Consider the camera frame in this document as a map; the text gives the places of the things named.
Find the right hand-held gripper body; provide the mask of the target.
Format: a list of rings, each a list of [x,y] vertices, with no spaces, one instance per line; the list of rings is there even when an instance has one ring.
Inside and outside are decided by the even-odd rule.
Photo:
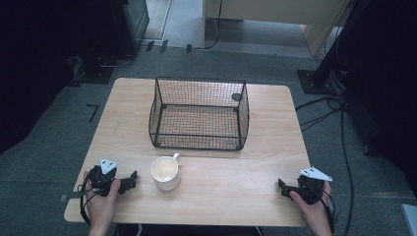
[[[324,182],[331,182],[332,178],[314,166],[301,169],[299,173],[299,195],[308,205],[312,205],[322,198]]]

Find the white box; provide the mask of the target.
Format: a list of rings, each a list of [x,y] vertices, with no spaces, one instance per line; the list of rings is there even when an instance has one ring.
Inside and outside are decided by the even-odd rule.
[[[417,206],[402,204],[401,210],[411,236],[417,236]]]

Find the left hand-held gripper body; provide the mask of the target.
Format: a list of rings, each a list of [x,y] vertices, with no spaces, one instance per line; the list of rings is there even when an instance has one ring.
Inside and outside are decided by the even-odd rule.
[[[95,193],[106,197],[117,172],[118,163],[101,158],[99,164],[89,172],[91,188]]]

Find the black cabinet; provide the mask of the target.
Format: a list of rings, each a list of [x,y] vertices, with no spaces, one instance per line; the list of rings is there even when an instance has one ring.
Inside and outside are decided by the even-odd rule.
[[[149,24],[146,0],[110,0],[120,55],[135,56]]]

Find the black wire mesh basket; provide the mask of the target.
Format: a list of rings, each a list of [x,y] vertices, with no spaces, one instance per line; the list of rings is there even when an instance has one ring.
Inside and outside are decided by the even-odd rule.
[[[234,101],[233,93],[242,99]],[[237,151],[250,126],[243,80],[158,77],[149,113],[149,137],[156,148]]]

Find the person's right hand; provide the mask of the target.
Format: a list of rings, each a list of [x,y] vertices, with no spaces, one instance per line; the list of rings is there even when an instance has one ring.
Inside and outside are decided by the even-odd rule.
[[[328,225],[328,214],[325,209],[325,205],[328,204],[328,195],[331,193],[331,187],[328,181],[324,182],[325,193],[322,196],[322,202],[317,202],[313,205],[307,205],[303,199],[296,192],[291,192],[291,199],[298,205],[301,210],[302,217],[306,221],[307,225]]]

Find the black tape corner mark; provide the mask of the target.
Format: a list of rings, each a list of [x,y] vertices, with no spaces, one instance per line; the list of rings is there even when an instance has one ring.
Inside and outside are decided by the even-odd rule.
[[[95,115],[96,115],[96,113],[97,113],[97,111],[98,111],[99,104],[87,104],[87,107],[90,107],[90,108],[93,109],[93,112],[92,112],[92,114],[91,114],[91,116],[89,118],[89,122],[92,122],[93,119],[94,119],[94,117],[95,117]]]

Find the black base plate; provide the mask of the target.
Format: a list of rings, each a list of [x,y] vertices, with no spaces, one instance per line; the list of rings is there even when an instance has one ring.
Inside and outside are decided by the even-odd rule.
[[[99,58],[92,56],[83,58],[80,55],[67,60],[74,72],[70,86],[79,87],[81,84],[107,85],[113,73],[113,68],[103,65]]]

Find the dark curtain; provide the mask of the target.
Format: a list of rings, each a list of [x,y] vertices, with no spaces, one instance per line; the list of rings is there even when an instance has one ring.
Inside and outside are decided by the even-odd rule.
[[[107,0],[0,0],[0,154],[31,132],[88,60],[89,30]]]
[[[380,129],[375,145],[417,194],[417,0],[359,0],[345,32],[345,84]]]

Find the black metal stand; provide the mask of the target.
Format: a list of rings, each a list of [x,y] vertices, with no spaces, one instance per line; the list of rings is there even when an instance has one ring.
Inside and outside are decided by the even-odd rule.
[[[355,43],[363,39],[360,30],[372,0],[354,0],[353,8],[338,38],[317,70],[298,70],[297,76],[303,92],[307,94],[336,94],[330,74],[336,69],[346,69],[352,62]]]

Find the light wooden furniture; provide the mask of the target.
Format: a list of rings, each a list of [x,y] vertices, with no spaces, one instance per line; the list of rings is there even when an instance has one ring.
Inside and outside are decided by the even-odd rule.
[[[318,56],[334,27],[343,26],[352,0],[203,0],[206,19],[299,25],[312,56]]]

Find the white cup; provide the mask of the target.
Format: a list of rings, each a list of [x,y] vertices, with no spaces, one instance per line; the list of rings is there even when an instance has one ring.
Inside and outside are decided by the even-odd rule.
[[[179,153],[174,153],[172,156],[161,156],[153,162],[150,173],[159,190],[171,191],[180,183],[179,157]]]

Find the person's left hand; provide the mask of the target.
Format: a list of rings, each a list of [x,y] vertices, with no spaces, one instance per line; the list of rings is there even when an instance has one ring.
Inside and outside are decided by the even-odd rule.
[[[116,200],[120,185],[121,180],[115,178],[106,197],[97,195],[87,203],[90,226],[111,225],[115,214]]]

